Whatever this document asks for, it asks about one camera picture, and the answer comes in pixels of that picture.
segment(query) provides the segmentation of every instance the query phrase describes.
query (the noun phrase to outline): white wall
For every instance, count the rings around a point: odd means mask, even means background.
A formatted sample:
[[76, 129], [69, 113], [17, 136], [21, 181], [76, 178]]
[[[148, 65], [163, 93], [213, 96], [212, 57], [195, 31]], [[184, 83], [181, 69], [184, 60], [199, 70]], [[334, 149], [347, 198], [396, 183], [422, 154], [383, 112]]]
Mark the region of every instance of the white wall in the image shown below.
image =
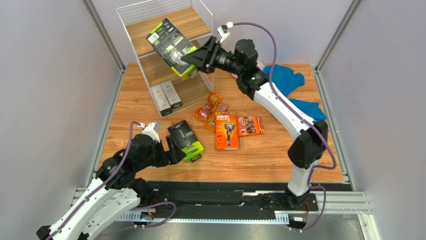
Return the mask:
[[119, 71], [80, 0], [0, 7], [0, 239], [36, 239], [90, 172]]
[[425, 239], [426, 2], [364, 0], [322, 71], [381, 238]]
[[[135, 55], [116, 9], [143, 0], [92, 0], [123, 63], [136, 63]], [[272, 32], [279, 63], [315, 65], [330, 42], [351, 0], [202, 0], [213, 13], [214, 27], [232, 22], [254, 22]], [[269, 36], [250, 26], [232, 30], [226, 46], [234, 50], [238, 39], [253, 39], [261, 61], [272, 62]]]

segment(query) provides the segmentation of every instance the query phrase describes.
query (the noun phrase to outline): floor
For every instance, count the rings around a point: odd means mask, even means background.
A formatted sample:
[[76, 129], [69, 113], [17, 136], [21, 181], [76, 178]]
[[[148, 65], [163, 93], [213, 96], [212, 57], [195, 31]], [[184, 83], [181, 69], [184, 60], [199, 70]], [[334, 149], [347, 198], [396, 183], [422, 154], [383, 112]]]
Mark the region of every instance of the floor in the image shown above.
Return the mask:
[[[293, 91], [288, 97], [321, 102], [311, 66], [309, 64], [284, 65], [294, 69], [295, 73], [302, 73], [305, 76], [305, 85]], [[214, 73], [214, 91], [223, 96], [222, 102], [229, 104], [228, 110], [235, 111], [237, 116], [261, 116], [266, 134], [240, 138], [238, 150], [216, 150], [214, 134], [203, 129], [202, 122], [193, 116], [193, 113], [204, 106], [205, 102], [190, 106], [168, 117], [160, 118], [139, 66], [129, 64], [99, 165], [115, 152], [126, 147], [131, 121], [145, 124], [158, 121], [161, 124], [159, 135], [165, 148], [167, 148], [165, 140], [165, 136], [168, 135], [167, 127], [186, 119], [204, 146], [203, 158], [195, 163], [181, 162], [167, 167], [148, 167], [138, 172], [136, 178], [163, 181], [290, 181], [293, 164], [287, 156], [287, 150], [293, 140], [286, 129], [260, 104], [242, 94], [235, 79], [229, 73], [221, 70]], [[135, 130], [133, 135], [139, 133], [140, 131]], [[337, 158], [330, 133], [328, 134], [328, 143]], [[324, 153], [319, 163], [331, 165], [330, 155]], [[338, 164], [335, 170], [317, 169], [313, 174], [312, 181], [343, 182], [344, 178], [340, 165]]]

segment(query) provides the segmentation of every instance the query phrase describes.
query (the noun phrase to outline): orange package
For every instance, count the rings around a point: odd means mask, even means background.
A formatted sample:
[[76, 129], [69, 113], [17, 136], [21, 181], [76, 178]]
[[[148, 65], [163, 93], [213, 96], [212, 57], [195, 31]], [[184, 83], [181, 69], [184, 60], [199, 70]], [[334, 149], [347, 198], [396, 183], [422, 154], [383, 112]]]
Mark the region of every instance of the orange package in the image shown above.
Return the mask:
[[238, 149], [237, 116], [235, 112], [217, 112], [216, 125], [216, 148], [218, 150]]
[[238, 136], [264, 134], [264, 123], [260, 116], [245, 116], [238, 118]]
[[200, 121], [205, 122], [207, 120], [207, 116], [212, 111], [212, 109], [221, 101], [222, 96], [215, 93], [210, 92], [210, 95], [208, 95], [208, 101], [205, 106], [198, 109], [196, 112], [194, 112], [195, 118], [197, 118]]
[[208, 129], [212, 132], [216, 131], [216, 114], [215, 113], [221, 113], [225, 112], [228, 108], [228, 104], [219, 102], [213, 109], [213, 111], [210, 112], [210, 114], [207, 116], [207, 121], [202, 125], [203, 129]]

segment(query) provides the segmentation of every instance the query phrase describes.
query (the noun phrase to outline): blue cloth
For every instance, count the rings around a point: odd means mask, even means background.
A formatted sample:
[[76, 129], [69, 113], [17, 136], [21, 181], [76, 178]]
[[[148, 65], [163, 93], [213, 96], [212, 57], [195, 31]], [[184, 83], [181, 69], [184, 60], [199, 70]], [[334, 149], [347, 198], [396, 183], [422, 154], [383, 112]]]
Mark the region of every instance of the blue cloth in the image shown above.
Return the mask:
[[[270, 71], [271, 66], [266, 66], [263, 69], [266, 75], [269, 75]], [[300, 73], [295, 74], [291, 68], [275, 65], [272, 73], [272, 82], [278, 90], [287, 97], [297, 87], [305, 85], [305, 77]], [[327, 119], [326, 115], [321, 111], [318, 102], [308, 102], [290, 98], [288, 100], [317, 122]]]

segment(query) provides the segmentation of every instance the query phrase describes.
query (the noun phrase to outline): gillette logo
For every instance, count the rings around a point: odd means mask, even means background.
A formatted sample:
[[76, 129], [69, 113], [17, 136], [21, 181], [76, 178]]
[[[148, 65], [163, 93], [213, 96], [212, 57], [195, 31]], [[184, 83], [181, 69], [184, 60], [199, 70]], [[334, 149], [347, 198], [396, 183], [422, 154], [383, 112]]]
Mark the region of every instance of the gillette logo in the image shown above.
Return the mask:
[[228, 122], [231, 121], [230, 116], [229, 115], [217, 115], [216, 116], [216, 120], [226, 120]]

